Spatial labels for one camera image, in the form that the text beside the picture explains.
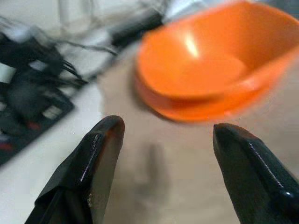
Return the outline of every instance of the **orange bowl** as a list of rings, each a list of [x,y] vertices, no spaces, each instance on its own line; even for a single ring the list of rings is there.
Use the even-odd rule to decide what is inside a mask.
[[[136,88],[168,118],[218,118],[273,88],[298,53],[299,21],[239,1],[146,34]]]

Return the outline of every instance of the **black cable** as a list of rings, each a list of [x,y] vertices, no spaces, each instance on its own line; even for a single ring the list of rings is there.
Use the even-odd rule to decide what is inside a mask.
[[[20,22],[15,21],[15,20],[11,20],[11,19],[9,19],[9,18],[6,18],[6,17],[0,15],[0,24],[1,24],[2,26],[6,27],[6,28],[8,28],[8,27],[10,27],[10,26],[12,26],[12,25],[16,25],[16,24],[18,24],[18,23],[20,23]]]
[[[74,42],[71,42],[71,41],[66,41],[66,40],[56,40],[56,43],[58,44],[69,44],[69,45],[72,45],[74,47],[79,47],[79,48],[83,48],[83,49],[90,49],[90,50],[96,50],[96,51],[105,51],[105,52],[108,52],[112,55],[117,55],[118,52],[112,48],[109,48],[109,47],[104,47],[104,46],[96,46],[96,45],[83,45],[83,44],[80,44],[80,43],[74,43]]]
[[[73,69],[74,72],[76,72],[78,74],[77,69],[68,61],[64,60],[64,65],[68,66],[70,69]]]
[[[74,82],[74,80],[66,80],[66,79],[59,79],[59,78],[48,78],[47,80],[55,82],[61,85],[73,85],[76,87],[81,87],[82,84]]]
[[[78,74],[76,73],[74,70],[68,68],[68,67],[63,67],[64,70],[68,71],[69,73],[73,74],[74,76],[76,76],[78,79],[80,80],[83,80],[83,78]]]
[[[162,2],[164,3],[164,15],[165,15],[167,12],[167,9],[171,3],[171,0],[163,0]]]

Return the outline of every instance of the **orange plastic bowl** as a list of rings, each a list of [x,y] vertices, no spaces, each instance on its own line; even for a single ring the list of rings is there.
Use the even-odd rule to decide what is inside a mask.
[[[136,87],[168,118],[218,118],[273,88],[298,53],[295,18],[239,1],[146,34]]]

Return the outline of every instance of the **white surface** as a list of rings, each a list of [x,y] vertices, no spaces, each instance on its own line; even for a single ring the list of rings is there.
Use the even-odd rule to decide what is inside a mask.
[[[164,22],[175,21],[233,0],[172,0],[165,13]]]
[[[0,82],[10,83],[10,80],[14,76],[14,71],[15,71],[14,68],[0,63],[0,74],[1,74]]]
[[[71,21],[85,18],[88,14],[89,0],[64,0],[69,5]],[[130,9],[139,0],[97,0],[95,14],[101,17]],[[1,0],[0,15],[17,19],[31,25],[38,25],[42,29],[59,26],[58,0]]]
[[[57,166],[102,118],[102,97],[90,84],[74,99],[76,109],[0,167],[0,223],[22,224]]]

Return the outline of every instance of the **cord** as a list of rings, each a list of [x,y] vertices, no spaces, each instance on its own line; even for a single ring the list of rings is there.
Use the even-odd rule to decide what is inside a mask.
[[[79,47],[79,48],[89,49],[89,50],[96,50],[96,51],[105,51],[112,55],[118,55],[118,52],[116,50],[109,48],[109,47],[97,46],[97,45],[83,45],[80,43],[74,43],[74,42],[66,41],[66,40],[53,40],[53,41],[56,42],[57,44],[69,44],[74,47]]]
[[[83,80],[83,78],[73,69],[70,69],[68,67],[63,67],[64,70],[68,71],[69,73],[73,74],[74,76],[76,76],[78,79]]]
[[[9,27],[9,26],[13,25],[13,22],[10,19],[5,18],[4,16],[0,15],[0,24],[4,27]]]
[[[72,69],[76,74],[78,74],[78,71],[77,69],[71,64],[69,63],[68,61],[64,60],[64,65],[65,66],[68,66],[70,69]]]
[[[70,86],[76,86],[76,87],[81,87],[82,84],[86,84],[86,81],[82,81],[82,83],[76,83],[73,80],[66,80],[66,79],[59,79],[59,78],[48,78],[47,80],[51,81],[51,82],[55,82],[56,84],[60,84],[60,85],[70,85]]]
[[[139,0],[139,2],[146,6],[146,7],[150,7],[153,8],[154,10],[156,10],[157,12],[159,12],[161,15],[165,15],[166,9],[170,3],[170,0],[160,0],[159,1],[159,5],[153,4],[153,3],[148,3],[145,0]]]
[[[98,23],[98,20],[95,16],[95,3],[94,0],[85,0],[88,2],[88,16],[89,16],[89,24],[87,30],[90,30],[93,28],[94,24]],[[70,31],[67,30],[67,25],[70,22],[69,21],[69,11],[68,11],[68,6],[69,6],[69,0],[58,0],[58,12],[59,12],[59,22],[60,22],[60,31],[62,35],[74,35]]]

